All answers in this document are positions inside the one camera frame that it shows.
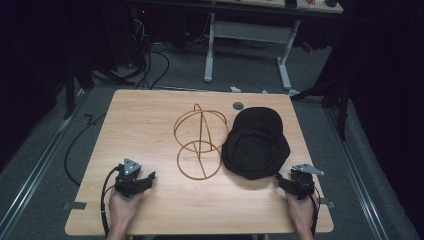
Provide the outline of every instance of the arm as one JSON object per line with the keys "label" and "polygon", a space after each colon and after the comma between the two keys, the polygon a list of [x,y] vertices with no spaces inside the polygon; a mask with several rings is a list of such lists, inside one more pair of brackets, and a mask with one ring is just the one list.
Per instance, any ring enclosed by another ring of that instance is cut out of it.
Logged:
{"label": "arm", "polygon": [[128,226],[137,213],[143,193],[132,198],[126,198],[112,188],[109,198],[109,210],[112,218],[108,240],[123,240],[127,234]]}
{"label": "arm", "polygon": [[297,200],[297,198],[286,192],[289,204],[289,215],[293,222],[297,238],[299,240],[314,239],[311,231],[312,219],[314,214],[314,206],[309,198]]}

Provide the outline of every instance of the wrist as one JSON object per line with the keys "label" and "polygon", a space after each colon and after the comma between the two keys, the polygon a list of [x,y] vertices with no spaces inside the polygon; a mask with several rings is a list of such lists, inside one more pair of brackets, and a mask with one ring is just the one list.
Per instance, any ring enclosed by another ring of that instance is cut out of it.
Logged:
{"label": "wrist", "polygon": [[298,240],[312,240],[314,236],[312,235],[312,231],[310,227],[296,227],[296,234]]}
{"label": "wrist", "polygon": [[123,240],[127,235],[128,224],[125,222],[116,221],[113,222],[110,227],[109,234],[107,236],[108,240]]}

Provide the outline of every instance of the black baseball cap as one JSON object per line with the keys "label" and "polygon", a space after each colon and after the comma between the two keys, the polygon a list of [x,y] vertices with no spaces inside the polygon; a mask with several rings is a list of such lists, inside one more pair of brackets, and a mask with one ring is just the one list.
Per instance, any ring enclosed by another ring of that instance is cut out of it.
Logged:
{"label": "black baseball cap", "polygon": [[255,180],[276,175],[289,155],[280,115],[271,108],[252,107],[237,114],[221,158],[228,170]]}

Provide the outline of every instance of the copper wire frame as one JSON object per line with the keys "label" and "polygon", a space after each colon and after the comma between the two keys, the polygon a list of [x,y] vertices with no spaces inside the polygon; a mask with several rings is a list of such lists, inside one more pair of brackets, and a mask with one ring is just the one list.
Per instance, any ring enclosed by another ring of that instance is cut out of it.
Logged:
{"label": "copper wire frame", "polygon": [[[222,114],[222,113],[220,113],[220,112],[218,112],[218,111],[215,111],[215,110],[202,110],[202,108],[200,107],[200,105],[199,104],[195,104],[194,105],[194,110],[193,111],[190,111],[190,112],[187,112],[187,113],[185,113],[185,114],[183,114],[181,117],[179,117],[178,119],[177,119],[177,121],[175,122],[175,124],[174,124],[174,137],[175,137],[175,140],[178,142],[178,144],[180,144],[180,146],[181,146],[181,149],[180,149],[180,151],[178,152],[178,155],[177,155],[177,166],[178,166],[178,169],[181,171],[181,173],[184,175],[184,176],[186,176],[186,177],[188,177],[188,178],[190,178],[190,179],[193,179],[193,180],[206,180],[206,179],[209,179],[209,178],[211,178],[211,177],[213,177],[218,171],[219,171],[219,169],[221,168],[221,166],[222,166],[222,159],[221,159],[221,157],[219,157],[219,165],[218,165],[218,167],[217,167],[217,169],[212,173],[212,174],[209,174],[209,175],[207,175],[206,174],[206,172],[205,172],[205,169],[204,169],[204,167],[203,167],[203,164],[202,164],[202,159],[201,159],[201,155],[202,155],[202,153],[208,153],[208,152],[212,152],[212,151],[217,151],[218,152],[218,154],[219,154],[219,156],[221,156],[221,152],[219,151],[219,148],[224,144],[224,142],[225,141],[223,141],[221,144],[219,144],[219,145],[214,145],[213,143],[212,143],[212,137],[211,137],[211,132],[210,132],[210,129],[209,129],[209,124],[208,124],[208,121],[207,121],[207,119],[206,119],[206,117],[205,117],[205,113],[211,113],[211,114],[213,114],[213,115],[215,115],[215,116],[217,116],[219,119],[221,119],[221,121],[224,123],[224,125],[225,125],[225,128],[226,128],[226,135],[228,135],[228,125],[227,125],[227,119],[226,119],[226,117],[224,116],[224,114]],[[178,139],[178,137],[177,137],[177,131],[178,131],[178,128],[181,126],[181,124],[184,122],[184,121],[186,121],[187,119],[189,119],[190,117],[193,117],[193,116],[195,116],[195,115],[198,115],[198,114],[200,114],[200,133],[199,133],[199,140],[194,140],[194,141],[191,141],[191,142],[189,142],[189,143],[186,143],[186,144],[183,144],[183,143],[181,143],[181,141]],[[203,133],[203,122],[204,122],[204,124],[205,124],[205,126],[206,126],[206,130],[207,130],[207,133],[208,133],[208,138],[209,138],[209,141],[206,141],[206,140],[203,140],[202,139],[202,133]],[[208,148],[208,149],[206,149],[206,150],[203,150],[202,149],[202,143],[205,143],[205,144],[208,144],[209,145],[209,147],[210,147],[210,149]],[[183,151],[183,150],[188,150],[188,151],[190,151],[190,152],[194,152],[194,153],[196,153],[196,155],[197,155],[197,159],[199,160],[199,164],[200,164],[200,167],[202,168],[202,172],[203,172],[203,176],[204,177],[193,177],[193,176],[191,176],[191,175],[189,175],[188,173],[186,173],[183,169],[182,169],[182,167],[181,167],[181,165],[180,165],[180,154],[181,154],[181,152]]]}

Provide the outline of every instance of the white desk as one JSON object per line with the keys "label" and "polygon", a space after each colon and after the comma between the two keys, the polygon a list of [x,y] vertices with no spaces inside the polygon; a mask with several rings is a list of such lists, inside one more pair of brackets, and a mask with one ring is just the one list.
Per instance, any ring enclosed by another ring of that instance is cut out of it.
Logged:
{"label": "white desk", "polygon": [[[284,0],[214,0],[215,2],[255,5],[262,7],[286,8]],[[314,4],[309,5],[306,0],[297,0],[297,9],[293,11],[313,11],[323,13],[342,13],[343,8],[340,4],[334,8],[328,7],[324,0],[316,0]],[[293,45],[294,38],[300,24],[300,20],[294,21],[291,28],[272,27],[264,25],[253,25],[226,21],[216,21],[215,14],[211,13],[210,31],[209,31],[209,49],[206,57],[205,82],[212,81],[213,61],[214,61],[214,39],[215,37],[234,38],[241,40],[283,43],[285,47],[281,52],[281,56],[277,58],[278,68],[280,70],[283,86],[287,90],[291,90],[290,79],[287,74],[286,61],[289,56],[290,49]]]}

